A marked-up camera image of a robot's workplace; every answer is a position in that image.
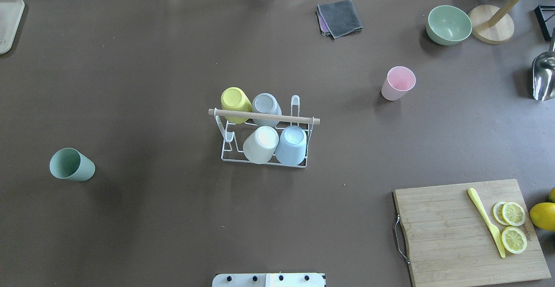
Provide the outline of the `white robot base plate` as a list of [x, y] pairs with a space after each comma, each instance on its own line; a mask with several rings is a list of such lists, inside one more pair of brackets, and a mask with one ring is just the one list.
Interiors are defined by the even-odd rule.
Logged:
[[325, 287], [321, 273], [245, 273], [218, 274], [212, 287]]

